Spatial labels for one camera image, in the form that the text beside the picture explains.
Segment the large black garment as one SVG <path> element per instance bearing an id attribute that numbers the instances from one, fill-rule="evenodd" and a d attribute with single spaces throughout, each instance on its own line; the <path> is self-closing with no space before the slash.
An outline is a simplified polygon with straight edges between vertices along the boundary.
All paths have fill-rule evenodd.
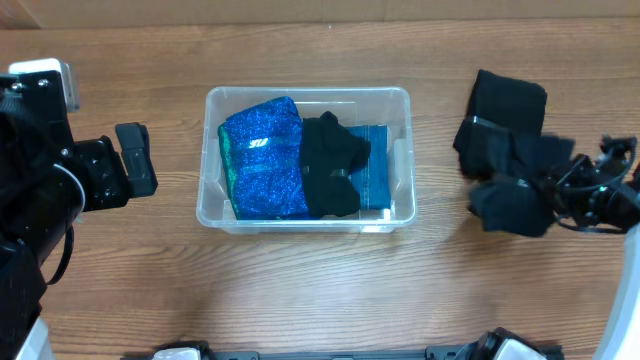
<path id="1" fill-rule="evenodd" d="M 568 162 L 574 141 L 542 133 L 546 103 L 536 83 L 479 70 L 453 143 L 461 173 L 527 178 Z"/>

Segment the sparkly blue garment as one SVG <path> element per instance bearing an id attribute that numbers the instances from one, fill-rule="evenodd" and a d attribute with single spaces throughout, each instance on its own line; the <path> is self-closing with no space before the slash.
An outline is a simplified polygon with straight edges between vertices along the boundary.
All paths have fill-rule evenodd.
<path id="1" fill-rule="evenodd" d="M 235 113 L 218 127 L 227 195 L 238 220 L 309 217 L 300 169 L 302 130 L 287 96 Z"/>

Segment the blue denim jeans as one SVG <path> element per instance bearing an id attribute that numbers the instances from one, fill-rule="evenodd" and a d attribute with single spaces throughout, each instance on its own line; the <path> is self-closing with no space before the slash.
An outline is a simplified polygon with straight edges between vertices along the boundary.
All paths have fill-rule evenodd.
<path id="1" fill-rule="evenodd" d="M 371 151 L 367 163 L 356 168 L 350 180 L 360 194 L 362 210 L 383 210 L 391 207 L 389 165 L 387 159 L 388 128 L 382 125 L 348 127 L 349 132 L 367 140 Z"/>

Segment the clear plastic storage bin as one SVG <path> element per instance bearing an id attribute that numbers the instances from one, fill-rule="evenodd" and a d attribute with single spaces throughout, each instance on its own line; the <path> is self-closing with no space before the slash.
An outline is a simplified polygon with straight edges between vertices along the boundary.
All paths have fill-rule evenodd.
<path id="1" fill-rule="evenodd" d="M 343 126 L 387 128 L 386 159 L 391 206 L 320 220 L 238 220 L 226 191 L 217 128 L 231 115 L 265 101 L 288 96 L 303 118 L 334 113 Z M 416 175 L 409 94 L 401 87 L 234 87 L 219 86 L 206 97 L 196 217 L 205 227 L 229 234 L 266 232 L 390 233 L 413 222 Z"/>

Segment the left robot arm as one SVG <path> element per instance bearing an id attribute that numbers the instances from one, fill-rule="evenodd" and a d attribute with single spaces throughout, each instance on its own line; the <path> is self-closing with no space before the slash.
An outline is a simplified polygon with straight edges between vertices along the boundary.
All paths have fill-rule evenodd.
<path id="1" fill-rule="evenodd" d="M 83 212 L 120 208 L 156 192 L 147 128 L 118 124 L 76 141 L 75 106 L 59 70 L 1 76 L 1 356 L 16 359 L 36 324 L 40 300 L 73 253 Z"/>

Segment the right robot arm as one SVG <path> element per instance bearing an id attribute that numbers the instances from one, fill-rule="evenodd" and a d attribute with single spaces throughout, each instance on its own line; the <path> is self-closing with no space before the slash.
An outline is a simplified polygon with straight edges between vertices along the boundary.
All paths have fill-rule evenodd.
<path id="1" fill-rule="evenodd" d="M 556 223 L 579 233 L 620 242 L 620 274 L 597 360 L 639 357 L 639 165 L 638 139 L 603 136 L 600 154 L 578 154 L 543 178 Z"/>

